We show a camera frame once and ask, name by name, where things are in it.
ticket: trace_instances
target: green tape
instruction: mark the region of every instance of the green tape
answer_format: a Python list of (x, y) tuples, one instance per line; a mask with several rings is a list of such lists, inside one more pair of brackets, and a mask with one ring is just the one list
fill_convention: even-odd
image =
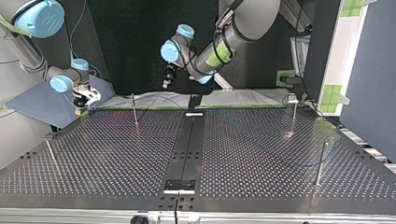
[(287, 87), (287, 88), (292, 88), (293, 85), (291, 84), (286, 84), (286, 82), (281, 81), (280, 79), (282, 77), (295, 77), (296, 76), (296, 71), (294, 70), (279, 70), (277, 71), (277, 76), (276, 76), (276, 86), (277, 87)]
[(8, 110), (8, 106), (6, 104), (1, 105), (2, 110)]
[(17, 33), (17, 34), (20, 34), (20, 35), (28, 35), (29, 37), (31, 37), (29, 32), (27, 32), (27, 31), (25, 31), (25, 30), (23, 30), (23, 29), (21, 29), (19, 27), (13, 26), (2, 15), (0, 15), (0, 23), (3, 24), (4, 26), (6, 26), (8, 28), (8, 30), (10, 30), (10, 31), (12, 31), (14, 33)]
[(85, 111), (82, 115), (81, 115), (81, 121), (85, 121), (90, 119), (90, 111)]
[(341, 102), (341, 85), (325, 85), (319, 110), (322, 113), (335, 113)]
[[(224, 43), (221, 43), (217, 47), (218, 55), (224, 63), (228, 63), (231, 61), (231, 52), (227, 49)], [(210, 55), (210, 57), (206, 60), (206, 64), (211, 67), (218, 67), (221, 65), (221, 61), (218, 59), (218, 56), (215, 52)]]
[(364, 0), (346, 0), (341, 11), (341, 17), (359, 17)]

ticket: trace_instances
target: metal bar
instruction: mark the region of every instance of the metal bar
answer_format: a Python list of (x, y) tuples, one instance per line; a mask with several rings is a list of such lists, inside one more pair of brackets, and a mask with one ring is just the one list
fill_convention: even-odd
[(176, 146), (172, 152), (171, 160), (166, 170), (163, 180), (163, 189), (167, 180), (180, 180), (183, 176), (186, 153), (190, 142), (191, 129), (194, 117), (184, 118), (183, 126), (180, 129)]
[(49, 149), (50, 156), (52, 157), (53, 160), (55, 160), (55, 155), (53, 154), (52, 147), (50, 146), (50, 141), (46, 140), (46, 144)]

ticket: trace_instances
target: robot end effector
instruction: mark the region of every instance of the robot end effector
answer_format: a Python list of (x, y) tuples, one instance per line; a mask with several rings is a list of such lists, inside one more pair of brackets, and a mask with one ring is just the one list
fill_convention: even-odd
[(75, 59), (69, 69), (48, 66), (42, 51), (27, 36), (48, 38), (64, 25), (64, 8), (56, 0), (0, 0), (0, 37), (29, 74), (50, 80), (57, 92), (73, 90), (76, 113), (82, 114), (101, 94), (89, 85), (89, 64)]

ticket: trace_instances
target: black cable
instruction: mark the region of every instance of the black cable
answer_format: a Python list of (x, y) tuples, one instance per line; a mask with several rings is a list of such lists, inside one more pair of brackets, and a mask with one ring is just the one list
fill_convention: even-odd
[(212, 41), (213, 51), (215, 51), (216, 57), (218, 58), (219, 62), (221, 62), (221, 64), (226, 64), (219, 56), (218, 48), (216, 47), (217, 38), (218, 38), (218, 31), (215, 29), (215, 32), (213, 32), (213, 41)]
[[(303, 2), (303, 4), (300, 6), (300, 10), (299, 10), (299, 12), (298, 12), (297, 22), (296, 22), (296, 26), (295, 26), (296, 33), (297, 33), (297, 34), (296, 34), (296, 36), (294, 37), (294, 47), (295, 47), (295, 51), (296, 51), (297, 67), (298, 67), (298, 70), (300, 71), (300, 76), (299, 76), (299, 78), (300, 78), (300, 80), (301, 80), (302, 83), (303, 83), (304, 91), (305, 91), (307, 97), (309, 98), (309, 100), (310, 100), (312, 106), (314, 107), (315, 111), (316, 111), (317, 113), (319, 113), (322, 117), (324, 117), (323, 113), (322, 113), (320, 110), (318, 110), (317, 105), (314, 103), (315, 100), (314, 100), (314, 99), (311, 97), (311, 95), (309, 94), (308, 88), (306, 87), (305, 81), (304, 81), (304, 79), (303, 79), (304, 72), (301, 70), (300, 63), (299, 63), (300, 60), (299, 60), (299, 57), (298, 57), (299, 54), (298, 54), (298, 48), (297, 48), (297, 36), (299, 35), (299, 33), (298, 33), (298, 22), (300, 21), (300, 18), (301, 18), (301, 16), (302, 16), (303, 7), (304, 7), (304, 2)], [(326, 117), (326, 119), (332, 119), (334, 122), (336, 122), (336, 123), (338, 124), (338, 126), (344, 127), (344, 125), (343, 125), (340, 121), (338, 121), (338, 120), (336, 120), (336, 119), (334, 119), (334, 118)]]
[(14, 60), (14, 61), (10, 61), (10, 62), (1, 62), (0, 64), (7, 64), (7, 63), (17, 63), (17, 62), (19, 62), (20, 60)]
[(230, 52), (230, 59), (233, 59), (233, 51), (231, 50), (231, 46), (228, 43), (227, 40), (227, 36), (225, 35), (225, 29), (228, 27), (228, 25), (223, 26), (222, 30), (221, 30), (221, 37), (222, 37), (222, 41), (224, 42), (225, 47), (227, 48), (227, 50)]
[(179, 196), (179, 194), (177, 195), (177, 199), (176, 199), (176, 205), (175, 205), (175, 210), (174, 210), (174, 215), (175, 215), (175, 224), (178, 224), (178, 217), (177, 217), (178, 196)]

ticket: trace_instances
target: perforated metal plate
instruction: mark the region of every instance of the perforated metal plate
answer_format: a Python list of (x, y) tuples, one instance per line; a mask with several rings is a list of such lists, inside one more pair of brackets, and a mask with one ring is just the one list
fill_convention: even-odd
[[(182, 211), (396, 215), (395, 174), (311, 110), (292, 113), (138, 112), (137, 129), (132, 111), (100, 111), (52, 142), (56, 161), (41, 146), (0, 171), (0, 207), (173, 210), (162, 187), (182, 176), (197, 181)], [(175, 152), (194, 158), (175, 166)]]
[[(295, 121), (292, 113), (292, 109), (206, 111), (201, 210), (321, 212), (317, 209), (321, 202), (396, 206), (396, 176), (379, 162), (368, 162), (369, 156), (359, 148), (346, 147), (345, 137), (312, 111), (299, 109)], [(330, 147), (320, 186), (315, 187), (325, 142)]]
[[(136, 126), (133, 111), (96, 112), (50, 143), (56, 160), (44, 149), (3, 171), (0, 198), (112, 198), (127, 199), (130, 204), (133, 198), (155, 199), (162, 193), (183, 115), (146, 111), (137, 116)], [(145, 203), (135, 205), (145, 209)]]

